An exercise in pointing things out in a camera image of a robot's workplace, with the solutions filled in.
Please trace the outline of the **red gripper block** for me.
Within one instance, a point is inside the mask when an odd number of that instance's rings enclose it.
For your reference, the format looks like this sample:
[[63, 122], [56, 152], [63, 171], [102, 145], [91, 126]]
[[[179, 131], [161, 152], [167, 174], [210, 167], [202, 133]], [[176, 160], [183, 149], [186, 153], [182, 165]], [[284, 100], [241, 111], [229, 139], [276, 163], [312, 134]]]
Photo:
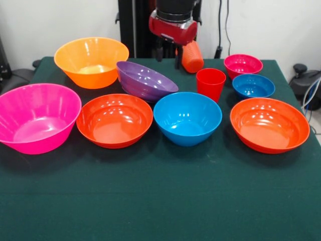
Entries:
[[156, 60], [157, 62], [162, 62], [163, 60], [163, 39], [176, 43], [175, 68], [179, 69], [182, 64], [182, 46], [194, 40], [198, 24], [193, 20], [191, 14], [184, 21], [166, 20], [164, 17], [166, 17], [166, 14], [154, 10], [150, 14], [148, 21], [150, 31], [158, 36], [156, 41]]

